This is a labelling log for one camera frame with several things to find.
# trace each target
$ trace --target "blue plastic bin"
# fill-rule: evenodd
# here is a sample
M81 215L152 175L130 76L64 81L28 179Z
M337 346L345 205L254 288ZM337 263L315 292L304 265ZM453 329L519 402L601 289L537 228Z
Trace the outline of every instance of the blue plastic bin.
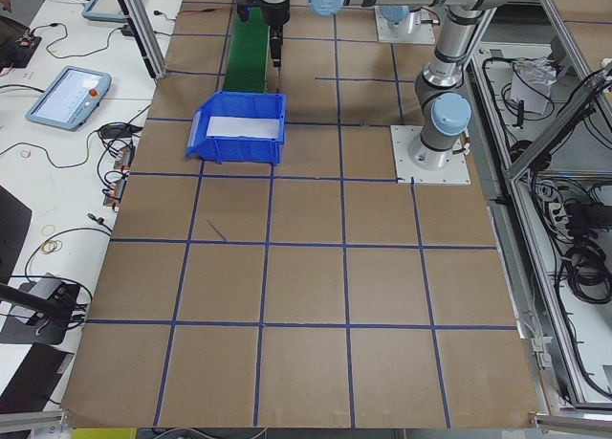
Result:
M196 154L217 164L261 162L278 165L285 142L285 105L283 94L216 92L193 116L186 155ZM278 120L278 135L276 138L212 136L208 134L212 117Z

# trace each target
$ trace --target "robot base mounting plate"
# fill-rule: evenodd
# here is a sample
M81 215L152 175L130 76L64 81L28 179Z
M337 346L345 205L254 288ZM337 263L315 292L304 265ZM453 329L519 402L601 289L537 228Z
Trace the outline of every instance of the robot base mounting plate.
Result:
M383 17L381 9L375 8L376 15L376 30L379 35L379 42L390 43L405 43L405 44L420 44L420 45L435 45L436 38L433 35L433 29L430 24L420 24L414 33L403 33L402 25L395 30L389 28L388 21ZM425 9L421 10L421 19L429 20L429 12Z
M430 171L423 169L412 162L408 155L408 145L412 139L421 133L422 126L392 125L391 140L393 141L393 155L395 156L395 172L398 182L402 184L440 185L440 186L468 186L470 174L464 154L453 155L448 164L441 169ZM462 147L459 140L455 149Z

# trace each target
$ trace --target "wire bundle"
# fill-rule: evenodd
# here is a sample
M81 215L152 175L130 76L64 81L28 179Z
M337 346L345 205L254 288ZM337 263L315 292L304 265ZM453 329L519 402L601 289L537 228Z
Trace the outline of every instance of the wire bundle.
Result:
M599 199L594 198L593 195L595 195L595 189L603 184L594 184L586 188L580 182L568 178L539 181L536 170L532 170L530 184L530 193L537 216L555 252L553 287L579 371L589 386L601 396L612 399L612 393L597 385L591 377L592 374L584 365L579 351L576 328L570 320L570 314L565 308L561 295L561 288L566 283L577 299L597 305L608 304L612 300L612 274L605 266L605 253L595 241L587 237L570 236L567 230L559 227L560 224L566 222L566 219L560 217L559 220L556 220L555 216L555 210L565 207L569 202L599 203ZM568 192L571 196L565 196L562 192Z

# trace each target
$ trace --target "blue tape line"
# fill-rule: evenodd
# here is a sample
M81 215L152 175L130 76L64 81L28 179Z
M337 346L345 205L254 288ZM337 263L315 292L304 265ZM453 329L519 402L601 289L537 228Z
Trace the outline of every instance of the blue tape line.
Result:
M132 171L133 176L157 176L157 177L180 177L180 178L199 178L203 176L210 179L270 179L267 175L237 175L237 174L197 174L197 173L174 173L164 171ZM332 176L274 176L274 179L285 181L348 181L355 183L396 183L396 179L391 178L336 178Z
M231 6L233 2L217 2L217 1L183 1L181 4L217 4Z
M444 417L447 428L451 427L450 413L448 411L447 392L444 385L444 376L442 373L442 361L440 359L440 348L438 345L438 336L436 335L435 320L433 316L433 307L431 305L431 293L429 290L429 280L427 278L427 266L425 260L425 250L423 249L423 236L421 234L421 221L419 219L419 208L417 205L417 195L414 189L414 178L410 182L410 194L412 196L412 205L414 210L414 220L416 222L417 240L419 241L419 254L421 255L421 268L423 270L423 282L425 285L427 311L429 312L429 322L431 323L431 337L433 339L433 352L436 360L436 368L438 371L438 382L440 384L440 393L442 396L442 407L444 409Z
M343 248L354 250L420 250L424 251L497 251L495 246L453 246L453 245L369 245L361 243L305 243L291 241L239 241L239 240L181 240L168 238L111 238L111 243L167 243L191 245L237 245L237 246L290 246L296 248Z
M498 325L480 325L480 324L466 324L466 325L447 325L447 324L436 324L436 330L439 331L515 331L516 326L498 326Z
M195 218L198 211L198 200L200 195L200 190L202 187L202 178L198 179L198 185L196 187L195 195L193 197L193 207L191 209L191 220L189 221L189 231L187 232L187 239L191 239L191 235L193 233L193 227L195 225ZM164 392L165 392L165 381L167 378L167 370L170 364L170 356L172 354L172 344L174 341L174 322L179 315L179 307L181 304L181 293L183 292L183 285L185 283L185 275L186 275L186 266L187 260L189 258L189 249L190 244L185 245L185 254L183 255L183 265L181 266L181 274L179 276L179 284L176 292L176 296L174 298L174 310L172 312L172 321L173 323L170 325L170 335L168 337L168 345L165 351L165 361L164 361L164 371L162 372L162 382L160 383L160 392L157 399L157 407L155 409L155 418L153 420L153 424L157 426L160 421L160 415L162 413L162 404L164 402Z
M388 324L336 322L259 322L259 321L210 321L200 319L117 319L88 318L89 324L157 325L157 326L202 326L202 327L284 327L305 329L406 329L437 331L516 331L516 326L497 324Z
M358 44L378 44L378 40L359 40L359 39L338 39L338 42L355 42Z
M306 328L306 329L345 329L346 324L333 322L266 322L264 327L289 327L289 328Z
M147 324L158 326L169 326L172 324L172 319L104 319L104 318L87 318L88 324Z
M173 35L184 35L188 37L231 37L231 34L219 34L219 33L174 33Z
M263 277L261 280L261 299L259 302L259 334L257 335L257 363L255 367L255 399L252 413L252 425L259 424L259 389L261 382L261 353L264 337L264 318L266 313L266 287L268 284L268 262L270 258L270 232L272 230L272 206L274 195L274 167L270 167L270 187L268 189L268 216L266 220L266 248L264 251Z
M172 119L170 117L147 117L148 121L193 121L193 119Z
M338 123L328 123L325 121L285 121L287 125L304 125L304 126L338 126ZM363 126L360 123L341 123L340 126Z
M396 83L397 82L397 80L391 80L389 78L368 78L368 77L315 77L315 80L325 80L325 81L339 80L340 82L384 82L384 83Z
M219 74L219 73L197 73L194 71L180 71L178 69L168 69L169 73L172 74L186 74L188 76L214 76L214 77L219 77L222 76L223 74Z
M344 198L344 160L340 110L340 82L338 57L338 20L334 15L334 64L336 67L336 109L338 118L339 171L340 171L340 213L342 221L342 269L344 276L344 318L346 320L346 368L348 377L348 403L351 428L356 427L355 390L353 387L353 351L351 345L351 310L348 290L348 261L346 250L346 201Z

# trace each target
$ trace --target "metal frame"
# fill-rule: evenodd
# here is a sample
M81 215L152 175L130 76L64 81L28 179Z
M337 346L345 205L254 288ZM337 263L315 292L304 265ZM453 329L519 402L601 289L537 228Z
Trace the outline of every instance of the metal frame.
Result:
M574 398L574 401L576 401L577 405L579 405L580 407L587 407L589 406L586 402L587 397L585 395L585 392L580 387L580 383L578 382L579 380L581 380L581 375L578 369L578 362L576 361L572 350L571 339L564 325L562 325L562 313L560 311L560 308L558 307L557 298L555 297L552 288L550 288L549 286L550 282L548 276L548 269L545 265L545 258L550 257L551 254L549 252L543 252L537 242L537 240L541 236L545 235L543 235L543 232L538 233L538 223L536 225L531 224L531 221L537 220L537 217L534 213L531 198L529 197L529 195L526 194L526 187L520 182L520 180L529 171L529 165L533 162L534 159L540 156L540 154L546 153L548 150L550 150L553 146L553 142L562 139L559 137L559 129L574 116L574 114L579 109L580 104L585 101L588 94L590 93L593 83L597 83L598 79L595 78L591 81L591 83L586 84L584 87L578 90L574 98L572 99L572 102L560 113L558 117L553 119L548 124L548 126L533 141L531 146L521 155L521 157L516 160L516 162L512 163L508 151L505 149L505 145L503 142L502 126L499 124L499 118L494 114L494 108L492 106L493 101L490 100L488 89L485 86L482 70L479 65L474 65L474 72L476 80L482 87L483 93L485 93L485 96L482 97L482 99L485 108L490 112L490 124L492 125L492 129L495 132L495 141L497 142L497 148L500 151L499 155L502 159L503 179L506 183L507 188L509 189L510 194L513 197L516 215L518 219L522 221L522 223L519 224L520 230L527 245L528 252L531 254L533 269L537 281L540 285L543 285L540 290L548 306L552 323L555 328L555 332L558 336L560 353L563 358L562 363L567 370L567 373L563 374L562 378L566 378L567 382L569 382L569 386L573 390L572 397ZM556 173L550 171L546 173L547 176L554 176L555 174ZM598 406L607 407L608 405L605 405L604 403L598 403Z
M533 421L544 432L554 430L599 437L612 437L612 424L610 420L606 420L598 414L566 414L563 416L537 414L534 415Z
M167 75L164 54L160 49L142 0L117 1L128 25L134 32L134 38L149 75L155 79L164 78Z
M4 413L0 414L0 433L54 427L61 425L65 418L66 412L64 410Z

